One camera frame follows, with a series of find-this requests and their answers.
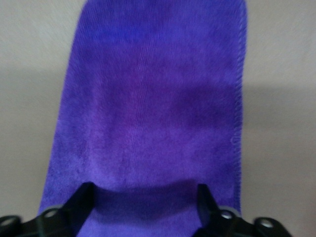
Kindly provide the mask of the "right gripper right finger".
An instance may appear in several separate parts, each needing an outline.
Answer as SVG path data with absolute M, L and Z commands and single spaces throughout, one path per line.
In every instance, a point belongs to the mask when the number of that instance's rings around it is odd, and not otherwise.
M 197 213 L 201 227 L 196 237 L 243 237 L 241 218 L 229 208 L 221 209 L 206 184 L 197 186 Z

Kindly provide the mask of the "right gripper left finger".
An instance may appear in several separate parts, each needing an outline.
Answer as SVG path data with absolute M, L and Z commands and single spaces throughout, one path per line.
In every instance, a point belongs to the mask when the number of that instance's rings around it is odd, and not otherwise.
M 24 224 L 26 237 L 75 237 L 94 207 L 94 184 L 83 183 L 63 205 L 51 206 Z

